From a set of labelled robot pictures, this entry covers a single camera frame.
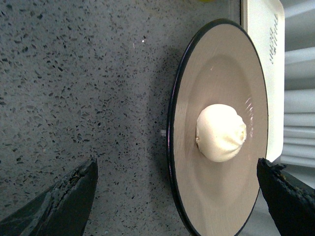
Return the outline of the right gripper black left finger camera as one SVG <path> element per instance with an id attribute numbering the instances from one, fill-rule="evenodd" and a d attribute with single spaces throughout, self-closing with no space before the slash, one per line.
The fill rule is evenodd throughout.
<path id="1" fill-rule="evenodd" d="M 0 222 L 2 236 L 81 236 L 92 209 L 97 160 L 80 164 Z"/>

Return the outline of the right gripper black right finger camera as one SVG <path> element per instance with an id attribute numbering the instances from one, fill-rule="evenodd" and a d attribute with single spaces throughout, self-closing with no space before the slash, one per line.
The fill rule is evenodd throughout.
<path id="1" fill-rule="evenodd" d="M 282 236 L 315 234 L 315 190 L 286 172 L 285 165 L 260 158 L 256 175 L 269 213 Z"/>

